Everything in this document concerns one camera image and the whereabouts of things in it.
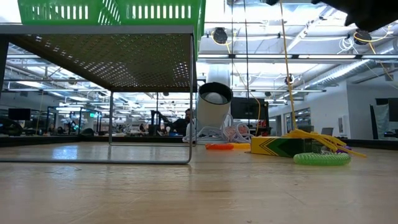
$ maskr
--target green spiral toy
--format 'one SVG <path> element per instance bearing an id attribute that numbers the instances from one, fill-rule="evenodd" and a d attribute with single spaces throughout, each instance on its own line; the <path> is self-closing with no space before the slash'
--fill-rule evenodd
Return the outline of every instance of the green spiral toy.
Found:
<path id="1" fill-rule="evenodd" d="M 306 152 L 293 157 L 296 164 L 311 166 L 343 166 L 351 162 L 351 157 L 346 153 L 315 154 Z"/>

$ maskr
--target purple object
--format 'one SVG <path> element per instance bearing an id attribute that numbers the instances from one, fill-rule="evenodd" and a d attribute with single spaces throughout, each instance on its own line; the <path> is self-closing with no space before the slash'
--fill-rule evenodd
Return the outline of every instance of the purple object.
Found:
<path id="1" fill-rule="evenodd" d="M 351 147 L 349 147 L 349 146 L 344 146 L 344 148 L 345 148 L 345 149 L 348 149 L 348 150 L 352 150 Z M 341 150 L 341 149 L 337 149 L 336 152 L 337 152 L 337 153 L 347 153 L 347 152 L 345 152 L 345 151 L 343 151 L 343 150 Z"/>

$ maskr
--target perforated metal panel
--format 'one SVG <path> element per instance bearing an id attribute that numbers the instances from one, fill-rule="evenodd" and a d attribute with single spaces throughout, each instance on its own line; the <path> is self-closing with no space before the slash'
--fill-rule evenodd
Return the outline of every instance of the perforated metal panel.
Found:
<path id="1" fill-rule="evenodd" d="M 113 91 L 189 91 L 190 41 L 189 34 L 11 36 L 14 44 Z"/>

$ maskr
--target green basket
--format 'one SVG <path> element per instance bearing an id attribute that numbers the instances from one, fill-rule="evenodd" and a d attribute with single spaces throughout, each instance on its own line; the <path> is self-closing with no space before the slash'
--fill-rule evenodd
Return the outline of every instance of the green basket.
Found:
<path id="1" fill-rule="evenodd" d="M 18 0 L 25 25 L 118 25 L 115 0 Z"/>
<path id="2" fill-rule="evenodd" d="M 205 29 L 206 0 L 116 0 L 122 25 L 193 25 L 195 51 Z"/>

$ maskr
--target wooden floor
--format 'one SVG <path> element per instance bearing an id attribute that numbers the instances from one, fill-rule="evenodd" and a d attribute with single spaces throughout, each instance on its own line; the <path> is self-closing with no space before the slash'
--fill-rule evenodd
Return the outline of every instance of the wooden floor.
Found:
<path id="1" fill-rule="evenodd" d="M 394 223 L 398 152 L 356 149 L 343 167 L 197 147 L 187 166 L 0 164 L 0 223 Z M 167 159 L 182 148 L 76 143 L 0 148 L 1 157 Z"/>

